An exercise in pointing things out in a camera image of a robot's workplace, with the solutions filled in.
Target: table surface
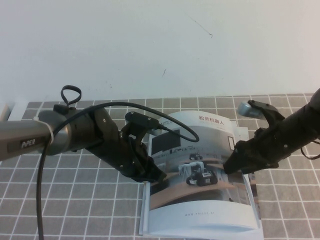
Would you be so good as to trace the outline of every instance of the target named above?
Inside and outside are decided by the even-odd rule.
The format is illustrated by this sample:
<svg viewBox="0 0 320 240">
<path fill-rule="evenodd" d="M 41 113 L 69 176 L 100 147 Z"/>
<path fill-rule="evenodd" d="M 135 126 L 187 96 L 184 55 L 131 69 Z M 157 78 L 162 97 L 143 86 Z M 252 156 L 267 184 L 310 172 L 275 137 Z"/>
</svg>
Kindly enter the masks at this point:
<svg viewBox="0 0 320 240">
<path fill-rule="evenodd" d="M 135 99 L 129 101 L 165 114 L 200 110 L 248 127 L 253 137 L 263 120 L 236 113 L 240 102 L 254 99 L 272 104 L 285 117 L 310 100 L 311 94 Z M 80 101 L 79 109 L 110 102 Z M 32 119 L 58 102 L 30 102 L 23 119 Z M 119 128 L 133 109 L 108 108 Z M 320 153 L 310 144 L 309 155 Z M 37 239 L 37 152 L 0 163 L 0 240 Z M 267 240 L 320 239 L 320 160 L 295 152 L 280 167 L 256 173 L 264 237 Z M 46 240 L 157 240 L 138 236 L 143 185 L 119 174 L 86 150 L 48 156 L 44 166 L 42 206 Z"/>
</svg>

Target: printed photo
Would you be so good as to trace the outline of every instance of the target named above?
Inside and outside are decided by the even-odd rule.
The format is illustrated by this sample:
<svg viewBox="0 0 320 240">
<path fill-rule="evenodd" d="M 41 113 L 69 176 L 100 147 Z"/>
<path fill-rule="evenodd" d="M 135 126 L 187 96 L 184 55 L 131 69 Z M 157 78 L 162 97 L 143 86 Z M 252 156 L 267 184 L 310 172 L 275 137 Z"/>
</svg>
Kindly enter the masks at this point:
<svg viewBox="0 0 320 240">
<path fill-rule="evenodd" d="M 249 205 L 240 172 L 225 174 L 223 163 L 234 149 L 231 133 L 205 126 L 191 126 L 200 137 L 190 142 L 171 133 L 152 138 L 151 156 L 167 174 L 162 182 L 151 184 L 150 210 L 168 205 L 219 200 Z M 177 133 L 187 135 L 183 128 Z"/>
</svg>

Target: white cable tie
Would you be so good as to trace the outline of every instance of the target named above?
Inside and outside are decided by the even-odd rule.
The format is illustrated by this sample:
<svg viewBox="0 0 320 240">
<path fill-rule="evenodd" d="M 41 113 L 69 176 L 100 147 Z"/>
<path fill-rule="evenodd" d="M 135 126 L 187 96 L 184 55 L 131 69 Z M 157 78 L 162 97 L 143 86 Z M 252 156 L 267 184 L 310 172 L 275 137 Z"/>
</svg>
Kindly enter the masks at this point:
<svg viewBox="0 0 320 240">
<path fill-rule="evenodd" d="M 46 125 L 46 126 L 48 127 L 49 132 L 50 132 L 50 135 L 51 135 L 51 142 L 50 142 L 50 144 L 52 144 L 52 143 L 54 142 L 54 138 L 55 138 L 55 137 L 54 137 L 54 131 L 52 130 L 51 126 L 50 126 L 47 122 L 40 121 L 40 120 L 39 120 L 39 117 L 37 117 L 37 116 L 33 117 L 33 121 L 36 121 L 36 122 L 41 123 L 41 124 L 44 124 L 44 125 Z"/>
</svg>

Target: black cable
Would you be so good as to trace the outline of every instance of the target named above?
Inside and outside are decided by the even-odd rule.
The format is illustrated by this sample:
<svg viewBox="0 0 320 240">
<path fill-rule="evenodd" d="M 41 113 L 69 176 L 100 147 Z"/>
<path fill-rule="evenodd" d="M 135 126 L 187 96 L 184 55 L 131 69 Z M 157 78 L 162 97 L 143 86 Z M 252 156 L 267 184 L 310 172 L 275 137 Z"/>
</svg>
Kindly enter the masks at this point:
<svg viewBox="0 0 320 240">
<path fill-rule="evenodd" d="M 174 132 L 173 130 L 160 125 L 160 129 L 163 129 L 165 131 L 168 131 L 174 135 L 179 136 L 182 139 L 185 139 L 187 141 L 190 142 L 199 142 L 199 136 L 198 134 L 196 134 L 195 131 L 193 131 L 190 127 L 188 127 L 187 125 L 185 125 L 184 123 L 176 120 L 175 118 L 168 116 L 160 111 L 154 110 L 152 108 L 149 108 L 147 106 L 142 106 L 136 103 L 131 103 L 131 102 L 107 102 L 107 103 L 102 103 L 96 106 L 90 106 L 87 107 L 85 109 L 83 109 L 82 111 L 76 113 L 75 115 L 73 115 L 72 117 L 68 118 L 67 120 L 65 120 L 64 122 L 62 122 L 58 127 L 55 128 L 55 130 L 53 131 L 53 136 L 56 136 L 57 133 L 63 129 L 66 125 L 68 125 L 69 123 L 71 123 L 73 120 L 88 114 L 92 111 L 98 110 L 98 109 L 102 109 L 102 108 L 106 108 L 106 107 L 111 107 L 111 106 L 128 106 L 128 107 L 132 107 L 132 108 L 137 108 L 137 109 L 142 109 L 145 110 L 147 112 L 153 113 L 155 115 L 158 115 L 160 117 L 163 117 L 165 119 L 170 120 L 171 122 L 179 125 L 180 127 L 184 128 L 185 130 L 187 130 L 189 133 L 191 133 L 195 139 L 191 139 L 187 136 L 181 135 L 180 133 Z M 40 157 L 40 162 L 39 162 L 39 168 L 38 168 L 38 174 L 37 174 L 37 179 L 36 179 L 36 217 L 37 217 L 37 224 L 38 224 L 38 236 L 39 236 L 39 240 L 44 240 L 44 226 L 43 226 L 43 221 L 42 221 L 42 208 L 41 208 L 41 183 L 42 183 L 42 174 L 44 171 L 44 165 L 45 165 L 45 160 L 46 160 L 46 156 L 47 156 L 47 151 L 49 148 L 49 145 L 51 143 L 51 138 L 48 140 L 48 142 L 46 143 L 46 145 L 44 146 L 44 149 L 42 151 L 41 157 Z"/>
<path fill-rule="evenodd" d="M 53 131 L 53 135 L 57 135 L 57 133 L 63 129 L 66 125 L 68 125 L 69 123 L 71 123 L 73 120 L 81 117 L 82 115 L 88 114 L 92 111 L 98 110 L 98 109 L 102 109 L 102 108 L 106 108 L 106 107 L 112 107 L 112 106 L 127 106 L 127 107 L 132 107 L 132 108 L 137 108 L 137 109 L 142 109 L 145 110 L 147 112 L 153 113 L 155 115 L 158 115 L 160 117 L 163 117 L 165 119 L 170 120 L 171 122 L 179 125 L 180 127 L 184 128 L 185 130 L 187 130 L 189 133 L 191 133 L 195 139 L 189 138 L 187 136 L 183 136 L 180 133 L 174 132 L 174 131 L 168 131 L 171 132 L 172 134 L 175 134 L 177 136 L 179 136 L 182 139 L 185 139 L 187 141 L 196 143 L 199 142 L 199 136 L 196 134 L 195 131 L 193 131 L 190 127 L 188 127 L 187 125 L 183 124 L 182 122 L 176 120 L 175 118 L 168 116 L 167 114 L 164 114 L 160 111 L 154 110 L 152 108 L 149 108 L 147 106 L 142 106 L 140 104 L 136 104 L 136 103 L 132 103 L 132 102 L 121 102 L 121 101 L 116 101 L 116 102 L 107 102 L 107 103 L 102 103 L 96 106 L 90 106 L 87 107 L 85 109 L 83 109 L 82 111 L 76 113 L 75 115 L 71 116 L 70 118 L 68 118 L 67 120 L 65 120 L 63 123 L 61 123 L 54 131 Z"/>
<path fill-rule="evenodd" d="M 320 154 L 317 156 L 307 156 L 302 148 L 300 148 L 300 150 L 301 150 L 302 155 L 305 156 L 309 160 L 316 160 L 316 159 L 320 158 Z"/>
<path fill-rule="evenodd" d="M 42 222 L 42 208 L 41 208 L 41 183 L 42 183 L 42 174 L 44 171 L 45 160 L 48 152 L 48 148 L 51 143 L 51 137 L 48 142 L 45 144 L 38 167 L 38 174 L 36 177 L 36 220 L 38 224 L 38 235 L 39 240 L 44 240 L 44 226 Z"/>
</svg>

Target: open book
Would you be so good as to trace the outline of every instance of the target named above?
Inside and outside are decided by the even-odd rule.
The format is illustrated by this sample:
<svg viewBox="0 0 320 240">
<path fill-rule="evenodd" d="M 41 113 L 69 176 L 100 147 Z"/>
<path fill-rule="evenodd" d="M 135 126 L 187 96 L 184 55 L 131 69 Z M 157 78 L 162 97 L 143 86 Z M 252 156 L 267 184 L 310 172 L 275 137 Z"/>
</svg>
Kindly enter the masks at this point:
<svg viewBox="0 0 320 240">
<path fill-rule="evenodd" d="M 200 138 L 190 142 L 163 131 L 150 136 L 149 155 L 167 176 L 145 183 L 139 233 L 144 236 L 214 240 L 263 240 L 254 175 L 225 174 L 223 163 L 248 129 L 228 118 L 202 111 L 171 117 Z M 160 118 L 165 127 L 190 134 Z"/>
</svg>

